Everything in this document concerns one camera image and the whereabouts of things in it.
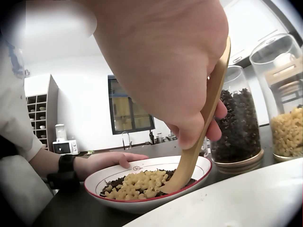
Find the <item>microwave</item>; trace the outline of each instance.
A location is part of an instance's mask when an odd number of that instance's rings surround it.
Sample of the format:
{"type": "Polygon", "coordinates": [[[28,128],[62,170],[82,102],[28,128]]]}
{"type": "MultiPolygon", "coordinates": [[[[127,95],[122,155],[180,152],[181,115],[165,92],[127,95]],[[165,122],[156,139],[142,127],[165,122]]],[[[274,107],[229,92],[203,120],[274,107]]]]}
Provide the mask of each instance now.
{"type": "Polygon", "coordinates": [[[79,154],[76,140],[56,141],[53,142],[54,153],[65,155],[77,155],[79,154]]]}

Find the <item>countertop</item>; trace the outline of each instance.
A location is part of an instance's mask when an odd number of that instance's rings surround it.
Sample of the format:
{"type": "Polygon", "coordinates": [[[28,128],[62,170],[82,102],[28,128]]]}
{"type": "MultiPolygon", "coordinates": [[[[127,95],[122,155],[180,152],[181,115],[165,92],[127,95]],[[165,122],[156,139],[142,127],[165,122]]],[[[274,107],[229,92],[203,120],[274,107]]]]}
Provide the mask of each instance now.
{"type": "MultiPolygon", "coordinates": [[[[260,127],[260,139],[261,147],[264,150],[264,157],[260,166],[262,168],[275,163],[272,155],[272,137],[269,126],[260,127]]],[[[176,141],[171,141],[144,146],[141,150],[131,149],[126,151],[148,155],[150,158],[174,156],[179,155],[181,151],[175,145],[176,141]]],[[[216,165],[213,164],[203,187],[233,176],[220,173],[216,165]]],[[[75,193],[64,194],[59,191],[36,219],[33,227],[121,227],[139,216],[103,206],[85,191],[82,184],[79,191],[75,193]]]]}

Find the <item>black wristwatch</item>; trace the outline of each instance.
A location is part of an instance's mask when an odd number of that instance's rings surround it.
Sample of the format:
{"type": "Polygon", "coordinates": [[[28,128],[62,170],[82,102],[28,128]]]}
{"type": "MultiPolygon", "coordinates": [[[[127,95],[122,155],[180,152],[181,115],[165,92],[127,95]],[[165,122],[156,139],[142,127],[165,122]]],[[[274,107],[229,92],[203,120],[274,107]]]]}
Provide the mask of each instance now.
{"type": "Polygon", "coordinates": [[[58,173],[47,175],[47,181],[51,189],[61,191],[76,191],[80,186],[80,181],[74,171],[74,159],[72,155],[62,155],[59,159],[58,173]]]}

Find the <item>shelf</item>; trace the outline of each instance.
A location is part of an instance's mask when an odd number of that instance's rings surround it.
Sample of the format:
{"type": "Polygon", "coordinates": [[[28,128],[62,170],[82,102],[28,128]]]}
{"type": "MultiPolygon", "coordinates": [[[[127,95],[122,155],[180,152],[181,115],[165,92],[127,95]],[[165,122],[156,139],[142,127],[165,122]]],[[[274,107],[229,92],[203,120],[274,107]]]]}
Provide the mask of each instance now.
{"type": "Polygon", "coordinates": [[[55,125],[57,124],[58,86],[50,74],[25,78],[25,95],[29,118],[34,127],[33,133],[52,151],[52,141],[56,140],[55,125]]]}

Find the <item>faucet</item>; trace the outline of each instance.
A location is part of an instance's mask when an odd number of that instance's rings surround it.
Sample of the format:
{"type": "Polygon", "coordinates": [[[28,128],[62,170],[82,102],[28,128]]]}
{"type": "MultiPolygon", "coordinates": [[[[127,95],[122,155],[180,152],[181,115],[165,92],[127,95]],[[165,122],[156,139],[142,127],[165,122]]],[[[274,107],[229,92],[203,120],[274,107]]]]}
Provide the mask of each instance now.
{"type": "Polygon", "coordinates": [[[124,133],[127,133],[127,135],[128,135],[128,141],[129,141],[129,148],[132,148],[132,141],[131,141],[131,138],[129,137],[129,133],[126,132],[126,131],[124,131],[124,132],[121,133],[122,142],[123,142],[123,148],[125,149],[125,147],[124,147],[124,140],[123,140],[123,134],[124,134],[124,133]]]}

